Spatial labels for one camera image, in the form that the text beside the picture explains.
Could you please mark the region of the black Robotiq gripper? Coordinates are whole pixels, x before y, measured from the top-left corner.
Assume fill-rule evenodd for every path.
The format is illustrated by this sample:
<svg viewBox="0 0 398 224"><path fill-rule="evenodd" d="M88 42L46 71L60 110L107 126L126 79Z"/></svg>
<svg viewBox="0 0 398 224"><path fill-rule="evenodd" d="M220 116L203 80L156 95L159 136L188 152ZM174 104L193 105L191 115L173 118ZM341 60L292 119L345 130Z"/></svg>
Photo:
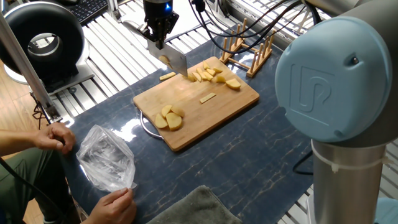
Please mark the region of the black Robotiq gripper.
<svg viewBox="0 0 398 224"><path fill-rule="evenodd" d="M139 26L139 33L161 50L167 34L175 27L179 15L173 11L173 0L144 0L145 24Z"/></svg>

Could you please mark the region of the person's bare hand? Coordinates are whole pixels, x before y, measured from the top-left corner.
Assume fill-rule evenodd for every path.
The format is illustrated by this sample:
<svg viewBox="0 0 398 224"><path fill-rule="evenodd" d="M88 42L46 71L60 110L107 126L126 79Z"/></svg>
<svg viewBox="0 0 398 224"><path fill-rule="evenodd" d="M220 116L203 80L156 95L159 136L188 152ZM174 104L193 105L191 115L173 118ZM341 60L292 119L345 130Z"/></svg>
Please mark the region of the person's bare hand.
<svg viewBox="0 0 398 224"><path fill-rule="evenodd" d="M86 224L116 223L132 224L137 212L132 189L123 188L100 198Z"/></svg>
<svg viewBox="0 0 398 224"><path fill-rule="evenodd" d="M62 154L68 154L76 143L75 134L63 123L53 123L37 131L33 140L39 149L53 149Z"/></svg>

